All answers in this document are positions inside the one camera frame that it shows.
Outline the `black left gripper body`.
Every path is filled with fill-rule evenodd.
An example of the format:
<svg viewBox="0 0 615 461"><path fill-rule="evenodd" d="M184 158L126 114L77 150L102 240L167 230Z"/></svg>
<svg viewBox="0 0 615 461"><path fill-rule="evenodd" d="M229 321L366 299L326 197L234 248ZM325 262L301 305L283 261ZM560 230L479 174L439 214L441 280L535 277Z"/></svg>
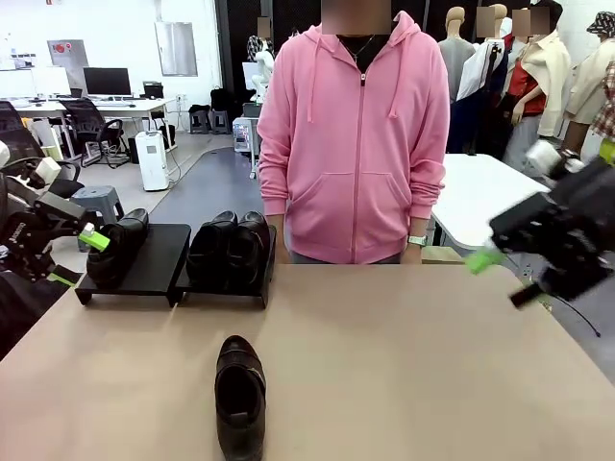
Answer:
<svg viewBox="0 0 615 461"><path fill-rule="evenodd" d="M1 271L31 282L46 279L53 266L48 249L52 228L44 206L10 213L1 228Z"/></svg>

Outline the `person right hand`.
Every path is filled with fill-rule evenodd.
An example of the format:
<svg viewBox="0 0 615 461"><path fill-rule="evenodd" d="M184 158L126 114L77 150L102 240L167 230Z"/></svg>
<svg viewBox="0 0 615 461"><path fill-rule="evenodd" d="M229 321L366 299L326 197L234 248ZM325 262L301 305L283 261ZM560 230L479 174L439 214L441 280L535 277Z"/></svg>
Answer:
<svg viewBox="0 0 615 461"><path fill-rule="evenodd" d="M291 257L284 241L284 215L267 215L267 223L276 230L276 262L280 264L288 264L291 262Z"/></svg>

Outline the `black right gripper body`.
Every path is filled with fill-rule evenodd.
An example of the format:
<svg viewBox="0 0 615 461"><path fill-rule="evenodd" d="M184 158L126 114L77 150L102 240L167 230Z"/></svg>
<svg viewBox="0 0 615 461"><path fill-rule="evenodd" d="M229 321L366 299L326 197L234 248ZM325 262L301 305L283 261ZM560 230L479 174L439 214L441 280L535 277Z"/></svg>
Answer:
<svg viewBox="0 0 615 461"><path fill-rule="evenodd" d="M537 192L492 218L491 240L506 255L540 255L536 281L572 301L614 274L614 165L596 157L549 192Z"/></svg>

